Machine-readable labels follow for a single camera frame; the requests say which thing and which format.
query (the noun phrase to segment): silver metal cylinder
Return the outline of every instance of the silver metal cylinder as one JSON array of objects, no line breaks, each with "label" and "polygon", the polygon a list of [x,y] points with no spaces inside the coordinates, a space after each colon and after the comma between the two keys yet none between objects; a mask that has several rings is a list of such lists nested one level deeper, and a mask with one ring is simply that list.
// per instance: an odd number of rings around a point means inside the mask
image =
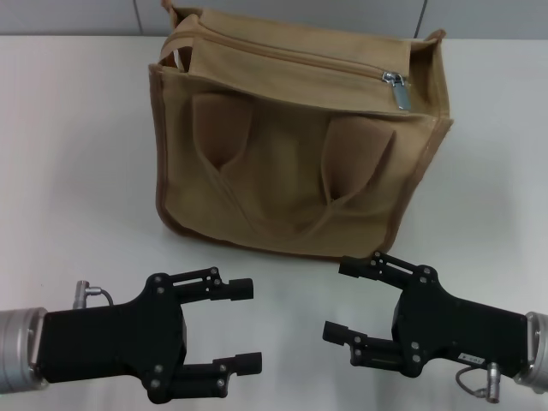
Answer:
[{"label": "silver metal cylinder", "polygon": [[47,385],[36,373],[46,313],[41,307],[0,312],[0,394]]},{"label": "silver metal cylinder", "polygon": [[516,383],[531,387],[537,394],[548,391],[548,316],[527,314],[527,360]]},{"label": "silver metal cylinder", "polygon": [[73,310],[80,310],[81,308],[86,308],[86,299],[87,292],[86,289],[89,287],[89,282],[79,281],[76,283],[76,293],[74,294],[74,304],[72,305]]},{"label": "silver metal cylinder", "polygon": [[496,362],[492,362],[487,366],[485,399],[491,404],[498,404],[500,401],[500,367]]}]

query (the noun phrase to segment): cable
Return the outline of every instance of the cable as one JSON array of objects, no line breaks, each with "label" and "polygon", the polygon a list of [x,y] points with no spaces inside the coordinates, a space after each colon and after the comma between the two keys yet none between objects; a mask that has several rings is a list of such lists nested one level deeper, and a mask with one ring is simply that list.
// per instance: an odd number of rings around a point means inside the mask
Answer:
[{"label": "cable", "polygon": [[137,19],[137,26],[139,27],[139,34],[142,36],[143,24],[140,21],[140,14],[139,14],[139,7],[137,6],[137,0],[134,0],[134,12],[135,12],[135,18]]},{"label": "cable", "polygon": [[476,398],[485,398],[485,388],[480,388],[479,390],[470,390],[462,381],[461,381],[461,375],[465,372],[477,370],[478,367],[476,366],[467,366],[466,368],[462,368],[461,371],[459,371],[455,375],[455,381],[457,384],[459,384],[459,387],[461,387],[464,391],[466,391],[471,396],[475,396]]},{"label": "cable", "polygon": [[110,296],[108,291],[101,289],[101,294],[104,295],[106,299],[109,301],[109,306],[114,306],[114,301],[112,300],[112,297]]},{"label": "cable", "polygon": [[427,4],[428,4],[428,0],[425,0],[422,3],[422,10],[420,11],[419,22],[417,23],[417,28],[414,31],[414,36],[413,36],[414,39],[416,39],[417,36],[419,36],[420,25],[422,24],[422,18],[425,15],[425,10],[426,10],[426,5]]}]

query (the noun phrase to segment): bag handle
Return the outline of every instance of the bag handle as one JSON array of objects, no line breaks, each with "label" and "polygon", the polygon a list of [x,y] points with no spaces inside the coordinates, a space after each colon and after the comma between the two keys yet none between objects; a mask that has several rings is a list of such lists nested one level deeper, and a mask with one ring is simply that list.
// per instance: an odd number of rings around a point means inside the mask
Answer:
[{"label": "bag handle", "polygon": [[287,230],[283,229],[284,222],[259,221],[251,216],[227,178],[227,171],[245,154],[253,100],[231,94],[200,93],[192,97],[192,111],[194,144],[212,184],[253,231],[273,242],[298,241],[323,227],[337,207],[375,181],[394,137],[391,128],[363,116],[333,117],[321,160],[324,204],[309,223]]},{"label": "bag handle", "polygon": [[180,38],[178,33],[184,31],[196,31],[200,30],[201,26],[198,22],[202,13],[202,9],[189,8],[184,9],[185,14],[181,15],[181,10],[175,10],[171,0],[161,0],[162,7],[170,15],[170,25],[173,32],[164,41],[162,50],[160,51],[160,58],[158,64],[169,67],[177,67],[175,52],[179,52],[179,68],[188,71],[187,62],[181,56],[181,50],[187,48],[191,50],[194,46],[194,38]]}]

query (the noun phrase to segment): zipper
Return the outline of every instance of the zipper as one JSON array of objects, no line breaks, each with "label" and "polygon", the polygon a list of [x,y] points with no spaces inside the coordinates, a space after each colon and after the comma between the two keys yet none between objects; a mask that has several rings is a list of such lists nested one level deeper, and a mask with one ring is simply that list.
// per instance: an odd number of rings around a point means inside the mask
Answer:
[{"label": "zipper", "polygon": [[396,99],[397,107],[400,110],[411,110],[409,102],[408,90],[405,87],[405,80],[399,73],[385,71],[383,73],[383,81],[392,85],[392,92]]},{"label": "zipper", "polygon": [[[364,77],[381,80],[385,83],[392,85],[392,92],[394,93],[394,99],[397,107],[400,110],[411,110],[411,104],[409,102],[408,91],[406,88],[406,81],[404,77],[396,72],[384,71],[379,67],[366,65],[363,63],[354,63],[346,60],[340,60],[332,57],[316,56],[314,54],[300,54],[297,57],[291,56],[291,54],[297,54],[297,51],[278,49],[269,45],[255,44],[250,41],[244,41],[240,39],[233,39],[224,34],[215,32],[208,27],[203,27],[205,30],[212,34],[203,33],[200,31],[185,31],[179,33],[172,33],[165,41],[164,46],[167,45],[172,39],[182,39],[186,37],[198,37],[206,39],[219,45],[224,45],[232,49],[239,51],[245,51],[250,54],[255,54],[262,57],[274,58],[277,60],[283,60],[291,63],[305,64],[313,67],[320,67],[322,69],[331,69],[334,71],[341,71],[344,73],[357,74]],[[325,59],[329,58],[334,62],[330,63]]]}]

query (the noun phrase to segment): label sticker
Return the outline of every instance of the label sticker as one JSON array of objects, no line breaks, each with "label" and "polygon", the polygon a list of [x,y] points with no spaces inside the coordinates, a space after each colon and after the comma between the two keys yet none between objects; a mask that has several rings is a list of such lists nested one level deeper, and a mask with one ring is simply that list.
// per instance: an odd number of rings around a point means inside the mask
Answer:
[{"label": "label sticker", "polygon": [[459,360],[471,362],[472,364],[477,364],[479,366],[485,362],[484,358],[474,357],[473,355],[464,353],[461,353],[461,355],[459,355]]}]

